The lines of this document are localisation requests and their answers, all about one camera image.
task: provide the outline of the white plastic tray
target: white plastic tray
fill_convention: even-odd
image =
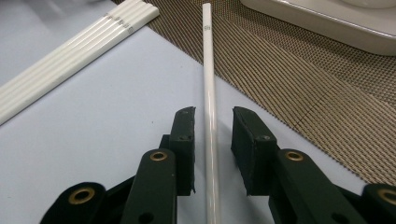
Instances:
[[[243,5],[381,55],[396,55],[396,7],[354,7],[341,0],[240,0]]]

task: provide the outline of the table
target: table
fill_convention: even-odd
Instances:
[[[115,6],[110,1],[0,2],[0,85]],[[205,223],[203,67],[144,27],[0,126],[0,220],[38,223],[58,195],[84,181],[107,189],[134,175],[169,133],[175,112],[196,106],[196,194],[178,197],[178,223]],[[230,150],[232,108],[256,111],[281,148],[308,155],[337,185],[364,182],[245,95],[217,78],[223,223],[273,223],[266,197],[247,197]]]

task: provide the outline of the white bowl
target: white bowl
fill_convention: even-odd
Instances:
[[[396,0],[342,0],[357,7],[386,8],[396,7]]]

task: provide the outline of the white plastic strip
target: white plastic strip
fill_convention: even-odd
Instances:
[[[203,33],[205,79],[206,223],[220,224],[215,71],[213,58],[212,11],[209,3],[203,4]]]
[[[159,15],[126,0],[0,88],[0,125]]]

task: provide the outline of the brown woven mat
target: brown woven mat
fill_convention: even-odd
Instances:
[[[203,61],[198,0],[148,0],[149,27]],[[367,182],[396,185],[396,57],[214,1],[216,74]]]

